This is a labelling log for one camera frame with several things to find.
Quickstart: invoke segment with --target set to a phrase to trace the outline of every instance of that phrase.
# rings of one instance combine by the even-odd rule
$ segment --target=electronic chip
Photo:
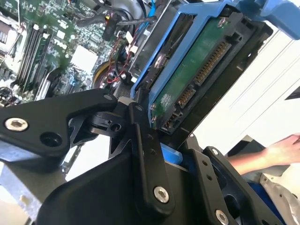
[[[78,45],[71,59],[71,64],[90,74],[97,62],[97,59],[98,56],[95,53],[92,53],[81,45]]]

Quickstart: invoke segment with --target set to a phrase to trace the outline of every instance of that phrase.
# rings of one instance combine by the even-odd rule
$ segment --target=black mounting arm
[[[111,137],[110,159],[56,188],[37,225],[281,224],[215,148],[190,137],[182,164],[165,162],[147,109],[126,101],[96,89],[0,110],[1,161],[41,174],[70,147]]]

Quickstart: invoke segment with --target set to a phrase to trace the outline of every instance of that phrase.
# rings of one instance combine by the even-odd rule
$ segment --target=yellow wire
[[[100,74],[103,73],[103,71],[104,71],[106,68],[108,68],[110,64],[113,64],[113,63],[114,63],[114,61],[111,61],[111,63],[109,63],[109,62],[104,63],[104,65],[97,71],[97,73],[96,73],[96,75],[95,75],[95,77],[94,77],[93,83],[95,83],[96,80],[98,79],[98,77],[100,76]]]

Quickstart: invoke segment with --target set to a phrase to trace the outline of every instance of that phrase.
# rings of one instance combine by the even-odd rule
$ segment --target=hex bolt
[[[9,130],[20,132],[28,128],[28,123],[21,118],[10,118],[4,123],[5,127]]]
[[[227,216],[221,210],[216,210],[216,217],[222,225],[228,225],[229,224]]]
[[[154,196],[161,203],[167,203],[169,201],[169,194],[166,189],[161,186],[157,186],[153,190]]]
[[[223,27],[224,24],[226,23],[226,21],[227,21],[227,19],[225,17],[222,17],[220,19],[220,21],[218,22],[217,27],[219,27],[219,28]]]

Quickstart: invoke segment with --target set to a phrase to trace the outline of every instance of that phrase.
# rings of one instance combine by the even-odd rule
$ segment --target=human hand
[[[268,166],[300,163],[300,134],[276,142],[263,151]]]

